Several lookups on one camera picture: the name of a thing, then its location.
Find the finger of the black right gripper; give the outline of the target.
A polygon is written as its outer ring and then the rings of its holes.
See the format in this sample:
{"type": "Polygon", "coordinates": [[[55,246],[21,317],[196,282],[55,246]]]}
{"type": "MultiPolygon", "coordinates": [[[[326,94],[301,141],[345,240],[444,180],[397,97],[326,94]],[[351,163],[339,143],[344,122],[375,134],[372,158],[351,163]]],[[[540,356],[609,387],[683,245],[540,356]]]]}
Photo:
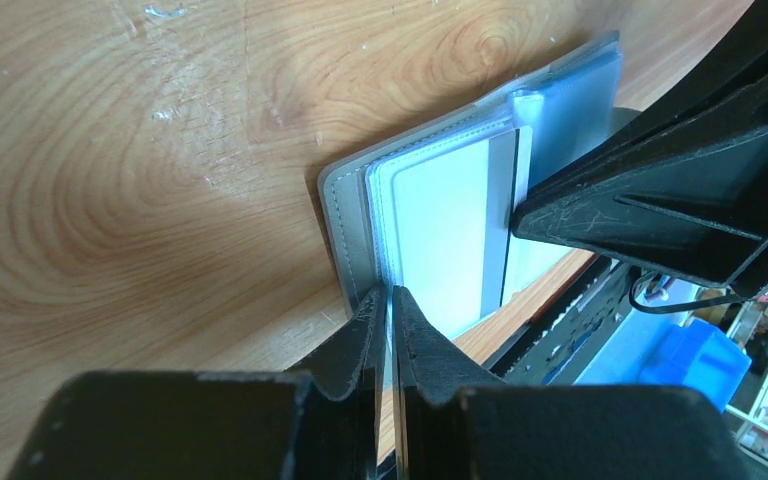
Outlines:
{"type": "Polygon", "coordinates": [[[536,190],[587,191],[767,134],[768,1],[755,1],[673,88],[536,190]]]}
{"type": "Polygon", "coordinates": [[[535,190],[511,229],[704,286],[761,294],[768,287],[768,134],[587,191],[535,190]]]}

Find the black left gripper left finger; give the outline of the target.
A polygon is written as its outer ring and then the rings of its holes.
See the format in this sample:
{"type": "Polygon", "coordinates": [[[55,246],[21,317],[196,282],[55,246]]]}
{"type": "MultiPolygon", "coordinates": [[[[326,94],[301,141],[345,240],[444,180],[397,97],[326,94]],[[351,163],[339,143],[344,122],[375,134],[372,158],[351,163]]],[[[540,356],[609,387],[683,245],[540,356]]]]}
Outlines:
{"type": "Polygon", "coordinates": [[[284,371],[97,370],[48,401],[12,479],[372,479],[387,291],[284,371]]]}

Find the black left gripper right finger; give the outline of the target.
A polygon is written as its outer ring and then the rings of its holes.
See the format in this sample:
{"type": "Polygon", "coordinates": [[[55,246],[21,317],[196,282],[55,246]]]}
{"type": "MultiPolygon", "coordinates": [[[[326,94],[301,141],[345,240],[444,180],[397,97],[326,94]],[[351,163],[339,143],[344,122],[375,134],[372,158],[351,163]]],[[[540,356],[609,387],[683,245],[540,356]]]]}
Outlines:
{"type": "Polygon", "coordinates": [[[392,290],[401,479],[743,479],[720,413],[673,386],[514,386],[392,290]]]}

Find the grey card holder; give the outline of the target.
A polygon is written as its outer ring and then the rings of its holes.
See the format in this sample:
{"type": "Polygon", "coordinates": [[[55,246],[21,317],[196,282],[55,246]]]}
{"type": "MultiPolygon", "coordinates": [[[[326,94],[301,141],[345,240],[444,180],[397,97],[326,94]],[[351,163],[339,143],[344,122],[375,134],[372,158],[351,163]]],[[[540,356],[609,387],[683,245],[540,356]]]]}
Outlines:
{"type": "Polygon", "coordinates": [[[325,167],[318,193],[349,309],[407,288],[456,338],[565,254],[510,230],[515,207],[605,141],[623,55],[607,32],[442,117],[325,167]]]}

